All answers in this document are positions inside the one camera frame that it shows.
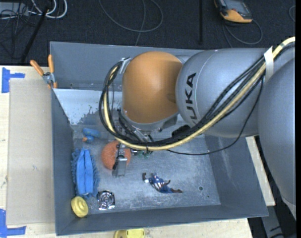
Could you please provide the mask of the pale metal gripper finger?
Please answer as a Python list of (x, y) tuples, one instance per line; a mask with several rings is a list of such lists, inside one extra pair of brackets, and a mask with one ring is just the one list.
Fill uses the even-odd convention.
[(128, 158), (126, 158), (126, 157), (120, 157), (117, 169), (116, 170), (112, 170), (112, 176), (114, 178), (122, 177), (122, 176), (125, 175), (127, 162), (128, 162)]
[(116, 153), (115, 162), (114, 162), (114, 165), (113, 165), (113, 170), (117, 169), (117, 166), (119, 164), (120, 156), (122, 156), (122, 153), (121, 153), (121, 144), (117, 144), (116, 148), (117, 148), (117, 153)]

